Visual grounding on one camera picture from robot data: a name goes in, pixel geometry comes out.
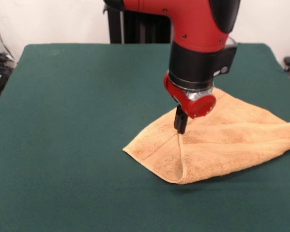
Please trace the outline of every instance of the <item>black knob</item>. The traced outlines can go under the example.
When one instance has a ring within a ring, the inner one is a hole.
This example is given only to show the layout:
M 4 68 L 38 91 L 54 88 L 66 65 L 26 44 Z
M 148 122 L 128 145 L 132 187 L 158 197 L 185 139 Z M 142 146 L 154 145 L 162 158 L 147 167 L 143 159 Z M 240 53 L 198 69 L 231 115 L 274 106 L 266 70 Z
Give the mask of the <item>black knob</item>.
M 283 61 L 287 66 L 290 66 L 290 57 L 285 57 Z

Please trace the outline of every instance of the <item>towel fold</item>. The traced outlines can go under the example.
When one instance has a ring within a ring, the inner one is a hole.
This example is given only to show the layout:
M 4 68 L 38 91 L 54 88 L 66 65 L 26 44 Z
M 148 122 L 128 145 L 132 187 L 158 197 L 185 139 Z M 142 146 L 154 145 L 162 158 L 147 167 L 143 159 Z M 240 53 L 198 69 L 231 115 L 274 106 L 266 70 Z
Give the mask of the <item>towel fold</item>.
M 124 148 L 170 183 L 188 184 L 262 164 L 290 149 L 290 123 L 215 88 L 216 107 L 189 119 L 177 134 L 176 110 L 163 115 Z

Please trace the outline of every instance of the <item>orange towel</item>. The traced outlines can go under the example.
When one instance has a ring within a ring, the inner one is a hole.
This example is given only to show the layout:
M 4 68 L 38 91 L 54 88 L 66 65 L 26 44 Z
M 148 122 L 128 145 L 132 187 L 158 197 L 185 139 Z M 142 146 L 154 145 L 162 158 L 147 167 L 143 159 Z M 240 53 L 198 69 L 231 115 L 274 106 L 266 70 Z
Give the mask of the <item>orange towel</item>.
M 290 123 L 220 89 L 213 93 L 216 107 L 206 117 L 189 119 L 184 135 L 173 127 L 174 109 L 124 151 L 165 181 L 187 184 L 264 163 L 290 149 Z

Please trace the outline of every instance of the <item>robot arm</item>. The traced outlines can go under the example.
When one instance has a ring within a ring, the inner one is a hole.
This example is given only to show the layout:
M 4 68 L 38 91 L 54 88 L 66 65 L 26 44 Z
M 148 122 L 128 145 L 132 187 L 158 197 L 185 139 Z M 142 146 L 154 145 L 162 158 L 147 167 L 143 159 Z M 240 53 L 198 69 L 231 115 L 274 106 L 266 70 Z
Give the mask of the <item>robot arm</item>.
M 168 16 L 173 26 L 164 86 L 178 103 L 174 126 L 184 133 L 188 116 L 215 106 L 214 77 L 229 72 L 236 43 L 229 38 L 240 0 L 104 0 L 118 10 Z

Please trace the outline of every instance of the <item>green felt surface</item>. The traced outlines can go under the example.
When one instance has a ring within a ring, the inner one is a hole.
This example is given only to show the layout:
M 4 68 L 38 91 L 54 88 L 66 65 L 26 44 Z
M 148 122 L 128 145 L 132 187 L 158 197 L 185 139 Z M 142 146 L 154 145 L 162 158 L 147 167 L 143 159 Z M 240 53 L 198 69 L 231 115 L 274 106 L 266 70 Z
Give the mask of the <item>green felt surface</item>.
M 290 232 L 290 151 L 179 186 L 122 148 L 175 107 L 169 45 L 30 45 L 0 99 L 0 232 Z M 216 86 L 290 121 L 290 81 L 240 44 Z

